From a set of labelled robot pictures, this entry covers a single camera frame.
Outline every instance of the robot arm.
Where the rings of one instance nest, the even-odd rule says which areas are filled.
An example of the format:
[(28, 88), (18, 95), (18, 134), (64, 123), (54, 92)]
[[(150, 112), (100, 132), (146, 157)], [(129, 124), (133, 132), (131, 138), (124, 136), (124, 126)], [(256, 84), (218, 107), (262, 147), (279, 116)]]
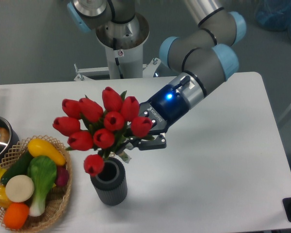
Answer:
[(165, 148), (164, 134), (168, 128), (227, 81), (238, 67), (237, 56), (227, 45), (194, 50), (184, 65), (184, 71), (148, 101), (140, 104), (139, 115), (151, 119), (153, 125), (149, 134), (157, 135), (156, 139), (144, 141), (131, 137), (122, 144), (116, 154), (134, 147), (140, 150)]
[[(246, 24), (243, 17), (236, 12), (226, 12), (218, 0), (184, 2), (200, 30), (186, 38), (167, 38), (162, 43), (162, 63), (180, 74), (148, 101), (140, 104), (139, 115), (152, 120), (153, 126), (149, 134), (157, 137), (153, 141), (144, 141), (132, 136), (121, 145), (116, 154), (134, 147), (140, 150), (165, 148), (164, 134), (168, 128), (238, 70), (237, 56), (229, 46), (245, 35)], [(99, 28), (107, 22), (111, 22), (110, 25), (116, 24), (117, 29), (123, 28), (122, 25), (131, 28), (129, 24), (136, 18), (133, 0), (108, 0), (107, 3), (103, 0), (74, 0), (73, 3), (68, 8), (74, 16), (78, 12), (80, 20), (75, 21), (79, 25), (86, 22), (89, 30)]]

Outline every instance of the green leaf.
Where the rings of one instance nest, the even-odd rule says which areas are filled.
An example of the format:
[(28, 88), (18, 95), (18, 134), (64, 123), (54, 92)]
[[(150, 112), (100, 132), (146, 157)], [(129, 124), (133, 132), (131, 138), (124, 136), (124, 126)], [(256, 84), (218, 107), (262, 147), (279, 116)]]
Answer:
[(122, 98), (123, 101), (125, 100), (126, 93), (127, 93), (127, 91), (123, 91), (122, 94), (121, 94), (121, 98)]
[(88, 129), (89, 133), (91, 134), (91, 136), (94, 136), (95, 133), (95, 129), (93, 124), (89, 124), (89, 129)]
[(111, 147), (104, 149), (103, 157), (107, 159), (111, 153)]
[(84, 123), (84, 125), (85, 125), (85, 127), (88, 129), (88, 130), (90, 130), (90, 124), (91, 124), (91, 122), (81, 113), (80, 114), (81, 115), (81, 119), (82, 119), (82, 121), (83, 121), (83, 123)]
[(131, 157), (128, 155), (128, 154), (126, 154), (126, 152), (125, 151), (123, 151), (121, 154), (119, 154), (118, 155), (122, 160), (123, 160), (123, 162), (124, 163), (129, 163), (129, 161), (131, 160)]
[(147, 141), (153, 141), (154, 139), (155, 139), (155, 137), (153, 137), (152, 135), (147, 135), (147, 136), (142, 138), (142, 140), (147, 140)]
[(116, 144), (114, 146), (114, 153), (117, 152), (120, 149), (122, 143), (125, 140), (126, 140), (126, 138), (123, 135), (121, 135), (121, 137), (116, 141)]
[(131, 137), (133, 136), (133, 133), (131, 131), (131, 128), (127, 128), (126, 132), (124, 133), (125, 137)]
[(71, 150), (74, 150), (72, 147), (67, 147), (66, 148), (66, 151), (71, 151)]

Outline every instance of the black vase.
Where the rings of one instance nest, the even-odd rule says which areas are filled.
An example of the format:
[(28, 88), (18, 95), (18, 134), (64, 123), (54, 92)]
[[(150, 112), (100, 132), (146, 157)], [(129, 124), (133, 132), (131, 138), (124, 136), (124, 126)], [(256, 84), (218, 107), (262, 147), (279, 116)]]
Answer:
[(100, 200), (106, 205), (117, 205), (127, 196), (125, 168), (115, 158), (105, 161), (103, 171), (91, 177)]

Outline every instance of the wicker basket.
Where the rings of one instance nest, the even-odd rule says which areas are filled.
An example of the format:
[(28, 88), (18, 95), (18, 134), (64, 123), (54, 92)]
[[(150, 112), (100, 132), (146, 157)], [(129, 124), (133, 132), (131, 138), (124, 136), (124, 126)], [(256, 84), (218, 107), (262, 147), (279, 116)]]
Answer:
[(63, 143), (58, 141), (56, 138), (45, 136), (33, 136), (18, 142), (5, 154), (1, 162), (2, 168), (9, 168), (15, 161), (20, 157), (20, 155), (27, 149), (27, 144), (31, 139), (41, 138), (46, 141), (51, 142), (66, 158), (66, 169), (69, 172), (69, 181), (65, 187), (54, 187), (49, 192), (46, 199), (45, 212), (39, 217), (29, 216), (24, 224), (24, 226), (16, 231), (7, 228), (3, 223), (3, 217), (5, 209), (0, 207), (0, 223), (2, 227), (7, 230), (20, 232), (20, 233), (35, 233), (48, 228), (50, 225), (55, 223), (61, 215), (63, 215), (66, 206), (69, 201), (71, 185), (72, 185), (72, 165), (69, 153), (65, 150)]

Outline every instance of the red tulip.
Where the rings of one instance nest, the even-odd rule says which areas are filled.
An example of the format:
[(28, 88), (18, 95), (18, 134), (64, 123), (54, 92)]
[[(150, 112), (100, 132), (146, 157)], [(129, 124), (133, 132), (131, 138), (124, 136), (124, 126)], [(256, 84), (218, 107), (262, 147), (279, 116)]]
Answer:
[(64, 99), (62, 102), (63, 111), (67, 114), (68, 117), (75, 119), (81, 119), (80, 113), (81, 108), (79, 102), (76, 100)]
[(68, 116), (56, 118), (54, 120), (53, 127), (65, 136), (70, 136), (71, 134), (81, 130), (79, 120)]
[(124, 127), (124, 118), (119, 112), (108, 112), (103, 120), (107, 130), (116, 131)]
[(125, 121), (132, 122), (139, 114), (139, 102), (134, 96), (128, 96), (124, 102), (121, 109), (121, 114), (123, 115)]
[(100, 129), (94, 133), (94, 144), (102, 149), (112, 146), (114, 141), (114, 134), (107, 129)]
[(149, 118), (144, 116), (138, 116), (130, 125), (132, 133), (137, 137), (145, 137), (152, 128), (152, 122)]
[(96, 176), (101, 173), (104, 165), (103, 158), (98, 154), (88, 155), (84, 160), (84, 170), (86, 173), (90, 174), (90, 176)]
[(102, 100), (103, 106), (108, 112), (119, 112), (122, 108), (121, 96), (109, 86), (102, 91)]
[(68, 144), (74, 150), (86, 151), (93, 147), (94, 142), (88, 131), (79, 131), (70, 135)]
[(102, 107), (88, 98), (80, 99), (79, 105), (81, 108), (81, 112), (84, 114), (86, 119), (88, 119), (92, 123), (97, 122), (99, 118), (101, 118), (103, 115)]

